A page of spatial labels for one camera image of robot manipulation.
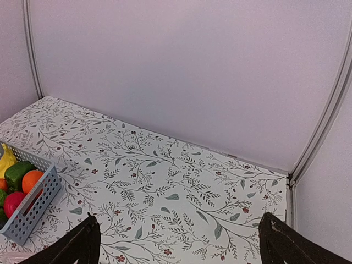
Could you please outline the green toy cabbage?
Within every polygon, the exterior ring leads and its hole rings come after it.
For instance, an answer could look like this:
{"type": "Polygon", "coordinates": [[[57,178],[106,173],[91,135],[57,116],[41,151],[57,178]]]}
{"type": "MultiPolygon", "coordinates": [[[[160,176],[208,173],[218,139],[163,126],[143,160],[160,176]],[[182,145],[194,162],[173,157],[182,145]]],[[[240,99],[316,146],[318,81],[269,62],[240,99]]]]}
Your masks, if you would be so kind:
{"type": "Polygon", "coordinates": [[[5,214],[5,211],[4,211],[4,202],[5,202],[6,197],[7,197],[7,193],[1,189],[0,190],[0,219],[1,219],[1,222],[7,221],[7,219],[8,219],[5,214]]]}

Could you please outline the red toy apple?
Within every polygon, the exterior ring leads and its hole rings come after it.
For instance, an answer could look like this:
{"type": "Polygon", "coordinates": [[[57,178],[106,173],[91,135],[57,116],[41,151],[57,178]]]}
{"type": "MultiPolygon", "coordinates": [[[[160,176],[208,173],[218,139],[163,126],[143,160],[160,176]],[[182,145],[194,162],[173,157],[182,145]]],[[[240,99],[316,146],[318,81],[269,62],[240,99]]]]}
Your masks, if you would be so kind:
{"type": "Polygon", "coordinates": [[[25,193],[16,191],[5,198],[3,209],[7,218],[12,216],[25,197],[25,193]]]}

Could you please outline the blue perforated plastic basket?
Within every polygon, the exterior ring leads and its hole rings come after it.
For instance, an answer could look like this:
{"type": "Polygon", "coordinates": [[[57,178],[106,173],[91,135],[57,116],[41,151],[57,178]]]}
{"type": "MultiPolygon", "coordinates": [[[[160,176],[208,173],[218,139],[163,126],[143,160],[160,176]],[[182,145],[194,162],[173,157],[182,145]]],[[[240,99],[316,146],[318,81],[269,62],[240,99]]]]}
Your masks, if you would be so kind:
{"type": "Polygon", "coordinates": [[[55,163],[22,148],[4,142],[14,152],[18,161],[29,161],[43,171],[34,189],[29,192],[1,229],[1,235],[24,245],[45,210],[54,200],[62,185],[55,163]]]}

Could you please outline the orange green toy mango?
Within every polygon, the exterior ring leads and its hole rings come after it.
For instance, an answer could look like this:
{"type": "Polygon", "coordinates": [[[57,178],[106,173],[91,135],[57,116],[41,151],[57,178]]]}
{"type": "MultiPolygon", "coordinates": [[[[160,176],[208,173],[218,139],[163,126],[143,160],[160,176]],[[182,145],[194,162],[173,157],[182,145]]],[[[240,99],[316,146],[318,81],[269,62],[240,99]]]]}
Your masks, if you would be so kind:
{"type": "Polygon", "coordinates": [[[8,186],[5,179],[0,179],[0,189],[7,192],[8,186]]]}

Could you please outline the clear zip top bag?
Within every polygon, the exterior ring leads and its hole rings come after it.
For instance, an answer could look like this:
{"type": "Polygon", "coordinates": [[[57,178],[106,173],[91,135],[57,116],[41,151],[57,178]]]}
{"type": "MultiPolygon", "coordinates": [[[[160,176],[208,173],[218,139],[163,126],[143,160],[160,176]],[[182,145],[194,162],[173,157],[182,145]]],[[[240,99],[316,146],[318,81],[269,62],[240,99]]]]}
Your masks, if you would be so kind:
{"type": "Polygon", "coordinates": [[[25,252],[5,252],[1,256],[2,264],[17,264],[28,259],[32,256],[32,253],[25,252]]]}

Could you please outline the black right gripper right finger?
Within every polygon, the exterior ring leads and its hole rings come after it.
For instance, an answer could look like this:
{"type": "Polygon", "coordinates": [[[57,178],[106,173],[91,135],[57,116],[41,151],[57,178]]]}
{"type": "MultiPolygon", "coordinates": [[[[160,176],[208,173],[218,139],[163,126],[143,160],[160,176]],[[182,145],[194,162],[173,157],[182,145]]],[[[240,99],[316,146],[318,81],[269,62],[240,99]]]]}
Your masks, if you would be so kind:
{"type": "Polygon", "coordinates": [[[258,231],[262,263],[351,263],[307,240],[270,212],[264,213],[258,231]]]}

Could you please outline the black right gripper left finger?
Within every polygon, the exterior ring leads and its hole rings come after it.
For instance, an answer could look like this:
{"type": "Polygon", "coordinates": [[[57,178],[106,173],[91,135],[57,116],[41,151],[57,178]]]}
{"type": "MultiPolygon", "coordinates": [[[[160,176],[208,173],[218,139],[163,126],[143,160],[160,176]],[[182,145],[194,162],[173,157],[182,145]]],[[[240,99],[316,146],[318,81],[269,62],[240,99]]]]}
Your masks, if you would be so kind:
{"type": "Polygon", "coordinates": [[[48,248],[22,263],[99,263],[100,225],[95,216],[88,217],[48,248]]]}

